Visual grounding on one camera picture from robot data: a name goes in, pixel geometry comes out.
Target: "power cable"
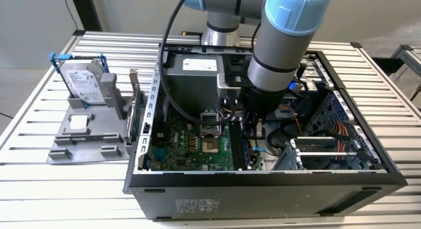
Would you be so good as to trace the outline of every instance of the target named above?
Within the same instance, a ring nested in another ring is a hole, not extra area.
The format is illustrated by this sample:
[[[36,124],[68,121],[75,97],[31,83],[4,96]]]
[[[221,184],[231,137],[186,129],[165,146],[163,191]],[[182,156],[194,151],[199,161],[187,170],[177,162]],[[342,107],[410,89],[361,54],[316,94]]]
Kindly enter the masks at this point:
[[[78,24],[76,24],[76,21],[75,21],[75,18],[74,18],[72,12],[71,12],[71,9],[68,8],[67,0],[64,0],[64,2],[66,2],[66,7],[67,7],[67,10],[68,10],[68,14],[71,14],[71,17],[72,17],[72,20],[74,20],[74,23],[75,23],[76,30],[79,30],[79,28],[78,28]]]
[[[171,14],[171,17],[170,17],[170,20],[169,20],[169,23],[167,23],[167,27],[166,27],[166,30],[165,30],[165,36],[163,36],[163,40],[162,40],[162,43],[161,43],[161,47],[159,47],[159,58],[158,58],[158,70],[159,70],[159,76],[161,76],[161,85],[162,85],[162,89],[166,93],[166,96],[169,98],[169,101],[173,105],[173,107],[175,108],[175,110],[183,115],[183,117],[190,120],[191,122],[199,124],[199,125],[206,125],[206,126],[219,126],[219,125],[223,125],[226,124],[234,117],[235,115],[235,105],[233,104],[231,105],[231,113],[229,115],[229,117],[221,121],[217,121],[217,122],[205,122],[202,121],[201,119],[193,117],[185,110],[183,108],[179,106],[179,104],[177,103],[177,100],[174,99],[173,95],[171,95],[171,92],[170,92],[170,89],[169,89],[169,85],[167,85],[167,81],[166,81],[166,76],[165,76],[165,49],[166,49],[166,43],[167,43],[167,38],[169,38],[169,34],[170,34],[170,30],[171,30],[171,27],[173,27],[173,24],[174,24],[174,20],[175,20],[175,17],[178,15],[178,12],[179,12],[179,9],[181,7],[183,6],[186,0],[179,0],[178,1],[178,4],[177,4],[177,7],[174,9],[174,12]]]

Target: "connector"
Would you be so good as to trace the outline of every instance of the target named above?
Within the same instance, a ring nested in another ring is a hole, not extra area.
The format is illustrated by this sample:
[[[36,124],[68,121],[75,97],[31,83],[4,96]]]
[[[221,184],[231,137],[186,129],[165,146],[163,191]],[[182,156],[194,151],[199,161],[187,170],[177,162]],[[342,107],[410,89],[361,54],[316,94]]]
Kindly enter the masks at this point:
[[[229,105],[237,105],[238,100],[237,100],[237,91],[235,90],[227,90],[226,91],[226,99],[227,99]]]

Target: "white label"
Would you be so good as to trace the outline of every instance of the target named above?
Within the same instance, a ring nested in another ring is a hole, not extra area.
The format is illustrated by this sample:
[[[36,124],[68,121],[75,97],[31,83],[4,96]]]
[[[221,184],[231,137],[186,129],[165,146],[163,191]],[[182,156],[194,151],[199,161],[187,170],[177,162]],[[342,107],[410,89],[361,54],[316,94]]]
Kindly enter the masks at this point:
[[[185,59],[183,70],[218,71],[217,60],[211,59]]]
[[[86,141],[84,137],[72,137],[71,141]]]
[[[88,70],[68,70],[67,75],[79,98],[90,104],[104,103],[104,97],[92,72]]]
[[[175,199],[175,207],[179,213],[215,213],[218,211],[219,203],[219,198]]]
[[[86,128],[87,115],[72,115],[71,117],[71,129],[78,130]]]

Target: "blue tab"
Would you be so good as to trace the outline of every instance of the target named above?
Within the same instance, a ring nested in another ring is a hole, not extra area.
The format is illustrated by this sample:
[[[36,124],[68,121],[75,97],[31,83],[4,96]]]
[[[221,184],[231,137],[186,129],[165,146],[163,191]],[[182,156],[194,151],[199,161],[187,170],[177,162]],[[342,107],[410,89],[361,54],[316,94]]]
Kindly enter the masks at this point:
[[[266,149],[259,148],[259,147],[257,147],[257,146],[253,147],[253,150],[254,150],[254,151],[259,151],[259,152],[266,152]]]
[[[294,88],[294,86],[296,86],[296,82],[292,82],[290,86],[289,86],[289,89],[292,90]]]
[[[58,60],[70,60],[70,59],[72,59],[72,54],[60,54],[59,56],[58,56]]]

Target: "metal rail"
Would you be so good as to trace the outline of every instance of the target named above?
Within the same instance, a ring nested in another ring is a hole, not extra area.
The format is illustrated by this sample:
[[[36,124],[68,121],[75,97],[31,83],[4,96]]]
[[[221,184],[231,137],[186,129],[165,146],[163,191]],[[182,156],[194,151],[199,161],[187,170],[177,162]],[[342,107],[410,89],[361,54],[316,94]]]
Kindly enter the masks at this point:
[[[161,39],[157,35],[87,32],[72,37],[63,52],[83,56],[103,52],[110,71],[118,74],[118,87],[123,95],[131,95],[130,68],[138,69],[142,90],[149,92],[151,87]],[[199,38],[173,36],[169,42],[199,44]],[[243,38],[242,46],[249,45],[250,39]],[[50,69],[0,137],[0,227],[420,228],[420,112],[364,49],[329,42],[313,42],[309,49],[324,51],[409,186],[341,218],[151,222],[134,197],[122,193],[127,161],[43,164],[68,108],[66,86]]]

